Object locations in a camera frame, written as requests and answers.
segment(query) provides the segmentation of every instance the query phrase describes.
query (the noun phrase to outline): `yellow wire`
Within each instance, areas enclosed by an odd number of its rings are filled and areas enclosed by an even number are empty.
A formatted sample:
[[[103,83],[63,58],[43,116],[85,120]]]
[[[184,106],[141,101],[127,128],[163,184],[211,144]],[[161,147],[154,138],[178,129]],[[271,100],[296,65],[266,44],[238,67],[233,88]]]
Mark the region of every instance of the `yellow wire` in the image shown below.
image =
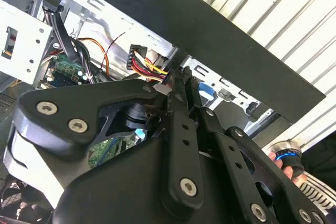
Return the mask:
[[[162,73],[162,74],[168,74],[168,72],[163,71],[163,70],[161,70],[160,68],[158,68],[157,66],[154,66],[154,65],[150,64],[148,61],[145,61],[145,63],[146,63],[146,65],[147,65],[148,67],[152,67],[153,69],[155,69],[155,70],[156,70],[157,72],[159,72],[159,73]]]
[[[133,69],[135,72],[137,72],[139,75],[141,75],[141,76],[143,76],[143,77],[145,77],[145,78],[147,78],[147,79],[152,79],[152,80],[156,80],[156,81],[162,82],[162,80],[161,80],[160,78],[156,78],[156,77],[153,77],[153,76],[146,76],[146,75],[140,73],[139,71],[137,71],[137,70],[135,69],[134,66],[132,66],[132,69]]]
[[[147,62],[148,64],[150,64],[150,62],[147,60],[147,58],[145,59],[145,62]],[[149,67],[151,71],[153,71],[152,67]]]
[[[20,84],[22,81],[20,81],[20,80],[16,80],[16,81],[14,81],[13,83],[12,83],[12,85],[10,85],[10,87],[12,88],[12,87],[15,87],[16,85],[18,85],[18,84]]]
[[[110,61],[109,61],[109,57],[107,56],[106,51],[103,48],[103,46],[98,41],[96,41],[95,39],[92,39],[92,38],[80,38],[78,40],[79,41],[91,41],[91,42],[95,43],[100,48],[100,50],[104,54],[104,60],[103,60],[102,64],[104,63],[104,61],[106,61],[106,74],[109,75],[110,74],[110,68],[109,68]]]

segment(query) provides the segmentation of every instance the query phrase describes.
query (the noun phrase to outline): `bolt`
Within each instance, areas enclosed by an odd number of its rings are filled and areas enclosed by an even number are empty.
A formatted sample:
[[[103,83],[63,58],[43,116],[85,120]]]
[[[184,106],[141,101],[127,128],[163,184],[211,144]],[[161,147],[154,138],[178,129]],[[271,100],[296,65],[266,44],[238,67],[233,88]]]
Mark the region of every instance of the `bolt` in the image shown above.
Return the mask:
[[[261,222],[266,221],[266,214],[264,210],[258,205],[258,204],[252,204],[251,205],[251,210],[253,215],[260,220]]]
[[[317,219],[317,221],[321,224],[324,224],[324,221],[322,220],[321,216],[319,216],[316,212],[312,212],[313,216],[315,217],[315,219]]]
[[[306,211],[304,211],[303,209],[299,209],[299,213],[306,222],[311,223],[311,218]]]
[[[180,186],[182,191],[184,191],[188,196],[194,197],[197,193],[195,183],[188,178],[182,178],[180,181]]]
[[[243,136],[242,132],[238,129],[235,129],[235,133],[238,135],[238,136]]]
[[[82,119],[72,119],[68,126],[72,131],[77,133],[83,133],[88,129],[88,124]]]
[[[214,112],[212,110],[210,110],[210,109],[206,109],[206,113],[208,113],[208,115],[210,115],[210,116],[214,116],[215,115]]]
[[[146,90],[147,92],[152,92],[151,88],[148,86],[143,86],[142,87],[144,90]]]
[[[179,94],[175,95],[176,99],[178,99],[179,101],[183,102],[183,97]]]
[[[57,106],[51,102],[40,102],[36,105],[36,109],[44,115],[53,115],[57,112]]]

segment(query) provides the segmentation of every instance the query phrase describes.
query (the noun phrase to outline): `black wire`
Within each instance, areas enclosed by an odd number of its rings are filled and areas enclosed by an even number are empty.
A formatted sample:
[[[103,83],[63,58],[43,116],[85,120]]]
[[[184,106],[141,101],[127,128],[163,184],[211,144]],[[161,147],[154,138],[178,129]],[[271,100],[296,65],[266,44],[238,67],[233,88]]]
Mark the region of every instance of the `black wire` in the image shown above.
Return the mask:
[[[48,25],[52,26],[54,29],[55,37],[57,38],[61,48],[63,49],[65,55],[72,62],[75,62],[78,57],[71,43],[71,39],[64,27],[63,21],[60,16],[60,11],[52,12],[43,7],[45,12],[45,18]]]
[[[117,39],[119,39],[119,38],[121,37],[121,35],[123,35],[123,34],[125,34],[125,33],[126,33],[126,32],[124,31],[122,34],[120,34],[117,38],[115,38],[115,39],[111,42],[111,44],[109,45],[109,47],[108,47],[107,50],[106,50],[106,55],[107,55],[109,49],[112,47],[112,45],[117,41]]]
[[[90,67],[90,55],[86,47],[84,47],[83,44],[81,44],[79,41],[72,39],[73,43],[75,44],[77,48],[77,53],[79,58],[81,59],[82,66],[85,68],[89,82],[95,83],[96,80],[93,78],[92,72],[91,72],[91,67]]]

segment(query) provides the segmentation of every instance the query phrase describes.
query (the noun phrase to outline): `black metal bracket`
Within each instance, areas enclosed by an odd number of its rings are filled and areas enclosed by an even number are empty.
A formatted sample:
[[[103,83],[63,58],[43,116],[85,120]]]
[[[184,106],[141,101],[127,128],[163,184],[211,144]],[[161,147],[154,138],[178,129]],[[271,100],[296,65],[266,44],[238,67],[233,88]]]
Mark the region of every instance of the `black metal bracket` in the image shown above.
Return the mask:
[[[137,127],[149,129],[150,139],[69,185],[55,211],[62,220],[70,218],[75,221],[68,223],[78,223],[82,217],[67,211],[101,202],[118,214],[118,204],[111,203],[114,199],[127,206],[143,204],[147,215],[137,213],[143,223],[161,217],[173,219],[173,223],[191,219],[197,223],[197,217],[202,216],[202,220],[209,218],[214,223],[225,219],[235,223],[303,224],[299,211],[320,213],[241,129],[224,131],[216,114],[201,107],[189,68],[171,71],[166,81],[172,87],[168,96],[161,96],[149,83],[135,79],[32,91],[18,100],[16,131],[63,160],[81,159],[97,140],[129,133]],[[41,102],[57,109],[54,113],[50,113],[51,108],[42,112],[38,109]],[[157,123],[152,119],[155,117],[160,117]],[[75,132],[69,126],[72,119],[84,121],[87,129]],[[121,199],[113,193],[102,193],[97,185],[104,180],[108,182],[105,188],[113,184],[111,188],[129,196]],[[271,202],[264,198],[258,186],[261,184],[269,188]],[[218,204],[226,209],[217,209]],[[106,211],[97,209],[88,215],[89,220],[107,216]],[[328,223],[322,213],[319,215]],[[116,218],[129,219],[120,214]]]
[[[32,91],[18,100],[14,124],[22,137],[32,143],[59,157],[79,159],[95,139],[101,142],[113,136],[115,131],[106,133],[122,108],[135,103],[150,104],[156,95],[151,86],[139,79]],[[57,112],[40,113],[37,104],[43,101],[53,103]],[[85,121],[87,130],[72,131],[68,125],[72,119]]]
[[[319,212],[314,205],[288,177],[269,159],[265,153],[237,127],[229,128],[225,134],[233,138],[240,151],[245,155],[245,160],[251,171],[255,183],[262,183],[267,186],[272,201],[268,207],[273,211],[280,223],[306,223],[300,215],[300,209],[305,212]],[[312,223],[319,223],[312,218]]]

